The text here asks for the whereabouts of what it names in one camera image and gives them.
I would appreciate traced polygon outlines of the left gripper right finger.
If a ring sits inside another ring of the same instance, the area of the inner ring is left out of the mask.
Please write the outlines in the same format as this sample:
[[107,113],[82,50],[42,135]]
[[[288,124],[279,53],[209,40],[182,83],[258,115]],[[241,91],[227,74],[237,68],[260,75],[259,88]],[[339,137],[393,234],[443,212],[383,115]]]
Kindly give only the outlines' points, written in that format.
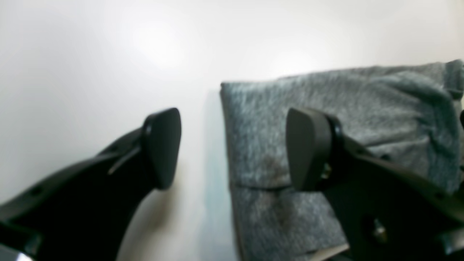
[[293,187],[323,193],[354,261],[463,260],[463,188],[375,157],[313,109],[289,109],[286,151]]

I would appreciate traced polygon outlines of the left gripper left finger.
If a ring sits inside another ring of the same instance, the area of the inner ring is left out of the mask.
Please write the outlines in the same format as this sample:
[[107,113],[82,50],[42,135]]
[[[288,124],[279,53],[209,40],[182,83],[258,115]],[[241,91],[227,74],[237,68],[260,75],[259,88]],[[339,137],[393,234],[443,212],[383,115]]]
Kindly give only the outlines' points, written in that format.
[[150,114],[96,156],[2,203],[1,260],[116,260],[141,202],[172,186],[180,141],[179,109]]

